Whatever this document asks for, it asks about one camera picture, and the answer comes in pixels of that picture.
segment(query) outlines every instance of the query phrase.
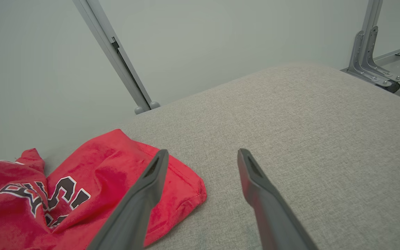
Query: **gray fabric surface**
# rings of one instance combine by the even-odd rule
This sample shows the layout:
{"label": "gray fabric surface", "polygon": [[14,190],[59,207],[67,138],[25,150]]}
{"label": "gray fabric surface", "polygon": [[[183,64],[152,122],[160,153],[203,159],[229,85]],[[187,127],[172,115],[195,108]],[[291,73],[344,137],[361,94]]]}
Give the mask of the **gray fabric surface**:
{"label": "gray fabric surface", "polygon": [[[149,249],[261,249],[240,186],[236,158],[243,147],[321,250],[400,250],[400,98],[392,93],[332,68],[288,65],[119,127],[168,149],[208,192]],[[70,153],[49,160],[56,164]]]}

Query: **red jersey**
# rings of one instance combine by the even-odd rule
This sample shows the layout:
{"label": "red jersey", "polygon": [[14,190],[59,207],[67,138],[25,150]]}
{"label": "red jersey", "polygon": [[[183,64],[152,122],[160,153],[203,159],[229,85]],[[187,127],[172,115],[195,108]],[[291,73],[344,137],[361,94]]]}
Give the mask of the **red jersey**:
{"label": "red jersey", "polygon": [[[91,139],[49,177],[36,149],[0,161],[0,249],[85,249],[158,149],[121,130]],[[172,156],[144,245],[206,200],[203,180]]]}

